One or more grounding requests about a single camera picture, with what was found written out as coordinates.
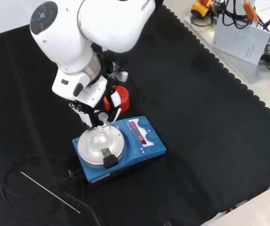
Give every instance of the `white table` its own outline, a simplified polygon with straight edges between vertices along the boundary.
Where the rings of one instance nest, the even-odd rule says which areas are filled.
[[[164,0],[164,5],[166,5],[167,8],[173,11],[175,15],[178,17],[178,19],[180,19],[181,22],[184,23],[185,26],[187,26],[189,30],[193,32],[193,34],[196,35],[197,38],[200,39],[200,42],[206,47],[207,44],[203,41],[203,39],[199,36],[199,34],[184,22],[185,16],[190,14],[191,7],[194,1],[195,0]],[[236,78],[239,78],[243,84],[247,85],[248,89],[252,90],[254,94],[257,95],[260,98],[260,100],[266,104],[266,107],[270,108],[270,78],[256,85],[250,85],[247,82],[245,82],[245,80],[242,79],[230,67],[228,67],[226,62],[224,62],[222,59],[220,59],[220,62],[224,64],[224,67],[226,67],[231,73],[233,73]]]

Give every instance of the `table surface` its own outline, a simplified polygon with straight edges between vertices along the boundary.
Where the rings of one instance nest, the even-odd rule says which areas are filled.
[[[201,38],[200,35],[190,25],[184,22],[184,17],[190,14],[191,7],[194,1],[195,0],[164,0],[164,5],[166,5],[171,11],[173,11],[175,15],[178,16],[178,18],[181,20],[181,22],[184,23],[185,26],[188,27],[189,30],[197,36],[201,43],[204,44],[205,48],[207,48],[207,43],[204,42],[203,38]],[[252,90],[254,94],[257,95],[260,100],[266,104],[268,108],[270,108],[270,78],[258,84],[250,85],[243,78],[241,78],[232,68],[230,68],[223,59],[221,59],[218,55],[216,55],[216,57],[220,59],[220,62],[224,64],[225,68],[227,68],[231,73],[233,73],[237,78],[239,78],[243,84],[247,85],[248,89]]]
[[[270,226],[270,189],[209,226]]]

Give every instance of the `yellow device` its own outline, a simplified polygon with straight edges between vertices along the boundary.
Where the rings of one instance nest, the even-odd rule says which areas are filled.
[[[213,7],[214,6],[214,2],[211,1],[211,0],[209,0],[207,3],[205,3],[205,5],[203,5],[201,3],[201,1],[200,0],[196,0],[196,2],[194,2],[192,4],[191,13],[193,15],[196,15],[198,19],[203,20],[210,13],[210,10],[207,7],[205,7],[205,5],[208,6],[208,7],[209,6],[212,6]]]

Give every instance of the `electric wire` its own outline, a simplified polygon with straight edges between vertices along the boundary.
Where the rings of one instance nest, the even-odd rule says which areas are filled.
[[[77,204],[77,207],[75,208],[75,210],[68,216],[68,218],[65,219],[65,220],[62,221],[62,222],[59,222],[59,223],[50,223],[50,222],[47,222],[47,221],[45,221],[45,220],[43,220],[43,219],[40,219],[40,218],[36,218],[36,217],[32,217],[32,216],[27,216],[27,215],[25,215],[25,214],[23,214],[23,213],[17,211],[16,209],[14,209],[14,208],[12,207],[12,205],[9,203],[9,201],[8,201],[8,199],[7,199],[7,195],[6,195],[6,194],[9,194],[9,195],[12,195],[12,196],[15,196],[15,197],[19,197],[19,198],[28,198],[28,197],[36,196],[36,195],[38,195],[38,194],[40,194],[40,193],[42,193],[42,192],[45,192],[45,190],[41,190],[41,191],[36,192],[36,193],[33,193],[33,194],[21,195],[21,194],[17,194],[17,193],[12,192],[12,191],[9,190],[9,188],[8,188],[8,177],[9,177],[9,175],[10,175],[10,173],[11,173],[12,171],[18,170],[18,169],[15,167],[17,164],[19,164],[19,163],[21,163],[21,162],[23,162],[23,161],[25,161],[25,160],[27,160],[27,159],[31,159],[31,158],[35,158],[35,157],[43,157],[43,156],[44,156],[44,155],[38,155],[38,154],[35,154],[35,155],[31,155],[31,156],[22,158],[22,159],[16,161],[16,162],[10,167],[10,169],[7,170],[7,172],[5,173],[5,175],[4,175],[3,179],[2,179],[2,181],[0,182],[0,194],[1,194],[1,197],[2,197],[3,201],[4,201],[5,204],[8,206],[8,208],[9,208],[13,213],[15,213],[16,215],[18,215],[18,216],[20,216],[20,217],[22,217],[22,218],[24,218],[24,219],[28,219],[28,220],[32,220],[32,221],[37,221],[37,222],[40,222],[40,223],[45,224],[45,225],[48,225],[48,226],[61,226],[61,225],[65,224],[67,221],[69,221],[69,220],[71,219],[71,217],[76,213],[76,211],[78,210],[78,208],[79,208],[81,205],[83,205],[83,206],[85,206],[87,209],[89,209],[90,212],[92,213],[92,215],[93,215],[93,217],[94,217],[94,219],[95,219],[96,225],[97,225],[97,226],[100,226],[100,223],[99,223],[99,221],[98,221],[98,219],[97,219],[97,217],[96,217],[94,211],[92,210],[92,208],[91,208],[89,205],[85,204],[85,203],[82,201],[82,199],[83,199],[83,194],[84,194],[84,186],[83,186],[83,184],[82,184],[82,181],[80,181],[81,194],[80,194],[80,198],[79,198],[79,199],[77,199],[77,198],[71,196],[71,195],[68,194],[67,191],[66,191],[66,188],[67,188],[69,185],[71,185],[73,182],[75,182],[75,181],[77,181],[77,180],[79,180],[79,179],[84,179],[84,176],[75,176],[75,177],[74,177],[74,176],[70,175],[69,177],[64,178],[63,180],[61,180],[60,182],[56,183],[55,185],[52,185],[52,186],[50,186],[50,187],[47,188],[47,189],[49,190],[49,189],[51,189],[51,188],[53,188],[53,187],[56,187],[56,186],[60,187],[60,186],[62,186],[68,179],[71,179],[70,181],[67,182],[67,184],[66,184],[66,185],[64,186],[64,188],[63,188],[64,194],[65,194],[67,197],[69,197],[69,198],[73,199],[74,201],[76,201],[78,204]],[[55,155],[45,155],[45,156],[48,157],[48,158],[70,159],[70,158],[67,158],[67,157],[60,157],[60,156],[55,156]]]

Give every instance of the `blue knob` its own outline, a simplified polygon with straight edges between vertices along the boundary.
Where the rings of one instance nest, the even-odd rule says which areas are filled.
[[[152,143],[156,143],[158,140],[158,136],[155,132],[148,132],[148,134],[145,137],[148,141]]]
[[[138,121],[138,126],[140,126],[143,129],[147,129],[149,127],[149,121],[147,119],[140,119]]]

